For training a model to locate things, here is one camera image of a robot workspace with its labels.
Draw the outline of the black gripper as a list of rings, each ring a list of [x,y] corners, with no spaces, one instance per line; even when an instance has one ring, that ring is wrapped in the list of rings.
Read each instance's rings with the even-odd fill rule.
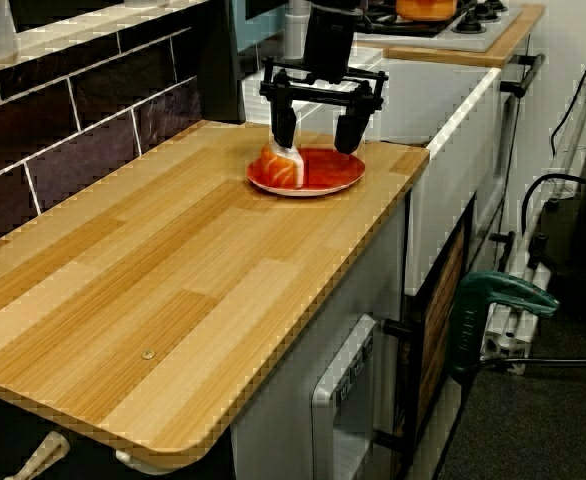
[[[334,146],[342,154],[359,147],[370,116],[382,109],[388,80],[383,72],[348,66],[362,16],[357,4],[312,4],[303,57],[264,61],[260,94],[270,103],[272,133],[280,147],[293,147],[295,101],[347,107],[338,117]]]

